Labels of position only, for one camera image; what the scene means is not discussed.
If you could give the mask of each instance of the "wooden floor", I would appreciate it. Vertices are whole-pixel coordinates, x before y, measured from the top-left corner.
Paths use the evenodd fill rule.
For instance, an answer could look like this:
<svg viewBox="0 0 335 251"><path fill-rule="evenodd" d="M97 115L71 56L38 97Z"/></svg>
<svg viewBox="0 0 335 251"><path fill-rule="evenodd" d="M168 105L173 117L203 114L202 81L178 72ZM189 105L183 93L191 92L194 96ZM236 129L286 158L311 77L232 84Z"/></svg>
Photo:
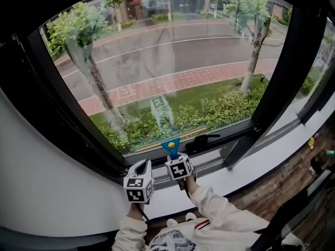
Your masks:
<svg viewBox="0 0 335 251"><path fill-rule="evenodd" d="M333 159L329 160L325 155L325 150L335 150L335 126L333 121L334 116L320 129L313 150L305 144L275 171L267 174L252 186L232 196L228 195L229 201L239 209L247 209L270 221L279 206L313 181L314 178L309 171L310 160L313 157L319 156L325 163L323 168L334 162ZM200 216L197 211L194 213L196 216ZM317 250L316 247L325 237L327 224L335 216L334 213L335 192L334 190L328 190L312 213L294 233L304 243L311 244L309 250ZM173 218L183 222L184 216L185 213L182 213ZM146 242L148 243L164 227L166 227L166 220L149 224Z"/></svg>

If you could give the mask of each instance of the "window glass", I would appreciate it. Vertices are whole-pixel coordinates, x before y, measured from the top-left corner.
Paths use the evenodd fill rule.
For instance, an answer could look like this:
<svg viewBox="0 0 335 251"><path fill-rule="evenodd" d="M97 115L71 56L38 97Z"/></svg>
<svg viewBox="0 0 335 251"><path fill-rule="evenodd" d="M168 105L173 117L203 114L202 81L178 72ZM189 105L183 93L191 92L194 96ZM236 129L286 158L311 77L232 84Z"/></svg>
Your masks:
<svg viewBox="0 0 335 251"><path fill-rule="evenodd" d="M291 11L282 0L86 0L40 33L80 106L127 155L250 118Z"/></svg>
<svg viewBox="0 0 335 251"><path fill-rule="evenodd" d="M297 119L297 114L304 107L308 99L314 93L321 81L325 77L325 72L330 66L331 58L335 50L335 27L334 24L327 20L325 32L323 34L323 40L321 42L318 54L313 62L313 65L306 77L299 92L288 106L286 111L280 117L278 122L268 132L268 135L279 130L283 126L287 125L291 121Z"/></svg>

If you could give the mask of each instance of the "red brick sidewalk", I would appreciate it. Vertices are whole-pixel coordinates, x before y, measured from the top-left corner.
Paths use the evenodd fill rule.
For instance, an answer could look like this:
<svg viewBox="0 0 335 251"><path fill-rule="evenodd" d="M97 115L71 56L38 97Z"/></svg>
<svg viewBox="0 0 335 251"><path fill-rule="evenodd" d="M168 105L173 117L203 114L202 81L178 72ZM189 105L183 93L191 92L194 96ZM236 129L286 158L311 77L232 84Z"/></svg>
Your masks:
<svg viewBox="0 0 335 251"><path fill-rule="evenodd" d="M276 64L277 60L259 60L255 74L272 72ZM246 61L183 71L118 87L108 93L113 104L119 107L194 86L241 77L245 75L248 65L249 61ZM97 96L80 100L79 104L88 116L104 111Z"/></svg>

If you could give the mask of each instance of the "asphalt road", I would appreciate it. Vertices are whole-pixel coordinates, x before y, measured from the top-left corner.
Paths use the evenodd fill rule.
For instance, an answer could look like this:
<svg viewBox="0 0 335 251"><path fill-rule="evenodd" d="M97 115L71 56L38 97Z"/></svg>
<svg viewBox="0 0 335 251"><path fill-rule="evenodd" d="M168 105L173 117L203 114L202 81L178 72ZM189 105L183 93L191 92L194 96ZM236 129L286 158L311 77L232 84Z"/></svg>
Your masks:
<svg viewBox="0 0 335 251"><path fill-rule="evenodd" d="M251 39L240 38L222 21L190 21L178 27L135 32L94 48L94 60L108 90L199 67L248 61L253 49ZM259 59L279 58L284 35L274 32L272 38L281 40L266 39ZM94 95L71 62L57 68L77 100Z"/></svg>

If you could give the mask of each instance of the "white jacket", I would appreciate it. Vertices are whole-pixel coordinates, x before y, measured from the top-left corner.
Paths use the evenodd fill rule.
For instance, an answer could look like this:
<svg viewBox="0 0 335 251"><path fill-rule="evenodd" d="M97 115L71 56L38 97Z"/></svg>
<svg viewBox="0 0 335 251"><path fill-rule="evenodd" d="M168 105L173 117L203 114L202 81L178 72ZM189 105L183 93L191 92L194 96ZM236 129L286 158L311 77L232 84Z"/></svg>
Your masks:
<svg viewBox="0 0 335 251"><path fill-rule="evenodd" d="M200 186L191 196L194 205L206 218L200 218L162 229L147 250L233 250L245 251L259 237L254 231L265 228L268 221L247 210L239 210L227 198L213 193L211 187ZM115 237L113 251L133 251L144 247L147 225L125 217ZM283 244L301 245L293 234Z"/></svg>

